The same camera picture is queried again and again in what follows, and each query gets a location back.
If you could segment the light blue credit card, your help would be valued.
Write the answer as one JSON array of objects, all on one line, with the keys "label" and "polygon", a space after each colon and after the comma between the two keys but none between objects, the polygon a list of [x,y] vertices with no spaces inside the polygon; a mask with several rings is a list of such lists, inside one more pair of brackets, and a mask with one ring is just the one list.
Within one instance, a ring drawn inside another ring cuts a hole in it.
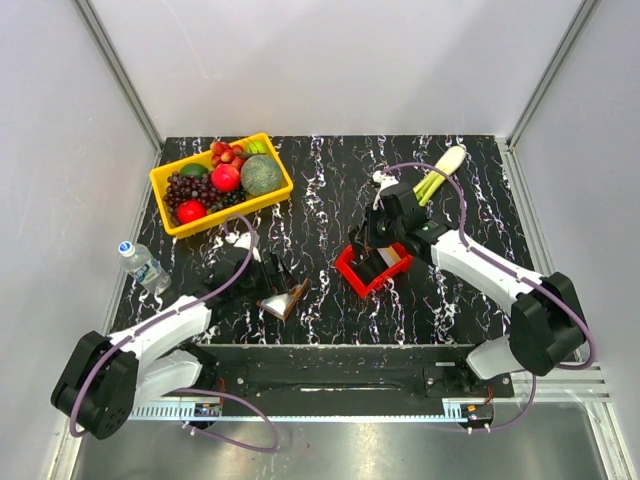
[{"label": "light blue credit card", "polygon": [[274,295],[265,299],[261,307],[273,315],[284,315],[287,309],[293,304],[294,297],[290,293]]}]

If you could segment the brown leather card holder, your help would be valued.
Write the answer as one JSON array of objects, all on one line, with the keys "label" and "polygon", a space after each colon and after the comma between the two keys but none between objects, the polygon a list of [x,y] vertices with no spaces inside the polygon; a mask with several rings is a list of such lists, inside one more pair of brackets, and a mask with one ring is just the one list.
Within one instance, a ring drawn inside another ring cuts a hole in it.
[{"label": "brown leather card holder", "polygon": [[282,321],[286,320],[299,299],[304,294],[309,284],[309,280],[305,279],[302,283],[296,285],[292,290],[277,294],[267,299],[257,302],[257,306],[264,312]]}]

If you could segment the red plastic card box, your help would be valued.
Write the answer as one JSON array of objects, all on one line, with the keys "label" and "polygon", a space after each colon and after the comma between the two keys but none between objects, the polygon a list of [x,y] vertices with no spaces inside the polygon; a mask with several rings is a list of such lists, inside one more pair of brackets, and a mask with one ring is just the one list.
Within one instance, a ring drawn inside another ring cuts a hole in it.
[{"label": "red plastic card box", "polygon": [[370,250],[369,255],[358,259],[351,245],[347,246],[335,261],[335,267],[346,282],[365,298],[399,274],[406,273],[413,257],[400,244]]}]

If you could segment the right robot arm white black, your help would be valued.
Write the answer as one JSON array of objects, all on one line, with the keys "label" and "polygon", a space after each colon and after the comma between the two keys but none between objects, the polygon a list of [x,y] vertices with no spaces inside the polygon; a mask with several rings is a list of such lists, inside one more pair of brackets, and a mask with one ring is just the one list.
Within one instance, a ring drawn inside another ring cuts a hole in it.
[{"label": "right robot arm white black", "polygon": [[519,267],[467,238],[460,225],[429,216],[409,185],[389,176],[376,183],[362,224],[349,233],[360,261],[398,244],[409,256],[470,284],[509,315],[509,332],[477,346],[456,369],[455,384],[462,393],[478,395],[491,378],[505,373],[544,376],[583,344],[592,344],[566,275],[544,276]]}]

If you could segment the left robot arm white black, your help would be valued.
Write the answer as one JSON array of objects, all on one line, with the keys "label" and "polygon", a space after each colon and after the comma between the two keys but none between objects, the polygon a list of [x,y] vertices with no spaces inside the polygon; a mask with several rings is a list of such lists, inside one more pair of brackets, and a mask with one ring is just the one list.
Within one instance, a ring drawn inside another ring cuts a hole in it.
[{"label": "left robot arm white black", "polygon": [[70,420],[74,437],[112,436],[132,411],[159,397],[205,395],[225,390],[218,359],[194,337],[244,304],[275,303],[285,315],[304,286],[280,256],[234,247],[205,275],[172,287],[163,310],[109,336],[85,334],[51,394],[51,403]]}]

